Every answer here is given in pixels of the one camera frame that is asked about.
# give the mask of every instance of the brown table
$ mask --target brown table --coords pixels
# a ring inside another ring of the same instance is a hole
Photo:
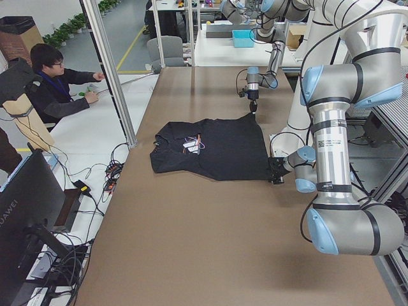
[[[235,93],[240,70],[163,70],[76,305],[393,305],[372,258],[320,254],[300,236],[313,194],[296,192],[291,175],[274,186],[153,173],[154,135],[168,121],[247,114],[248,100]],[[260,90],[257,120],[266,141],[285,126],[292,95],[281,72],[278,90]]]

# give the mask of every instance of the trash can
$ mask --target trash can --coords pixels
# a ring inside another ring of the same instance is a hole
[[[21,57],[31,65],[31,48],[43,42],[32,16],[0,18],[0,51],[7,61]]]

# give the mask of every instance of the yellow floor line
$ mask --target yellow floor line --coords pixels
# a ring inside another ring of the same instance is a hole
[[[128,57],[130,51],[132,50],[133,46],[135,45],[135,43],[137,42],[138,38],[140,35],[142,35],[143,32],[143,28],[140,29],[139,33],[136,35],[136,38],[132,41],[132,44],[129,46],[129,48],[127,48],[125,54],[123,55],[122,59],[120,60],[120,62],[118,63],[118,65],[116,66],[116,70],[118,71],[120,69],[120,67],[122,66],[123,62],[125,61],[125,59]]]
[[[134,71],[118,71],[117,73],[119,75],[125,75],[126,73],[128,74],[134,74],[134,73],[150,73],[151,71],[149,70],[134,70]]]

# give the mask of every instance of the gray office chair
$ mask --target gray office chair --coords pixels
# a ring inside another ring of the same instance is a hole
[[[185,66],[183,60],[183,41],[178,36],[162,36],[164,63],[169,67]],[[151,60],[152,70],[154,73],[160,73],[161,61],[159,54],[159,45],[157,38],[147,42],[147,50]]]

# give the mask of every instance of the monitor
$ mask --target monitor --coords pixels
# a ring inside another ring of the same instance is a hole
[[[0,305],[12,305],[44,241],[30,231],[51,232],[64,205],[61,189],[40,150],[12,173],[0,193]]]

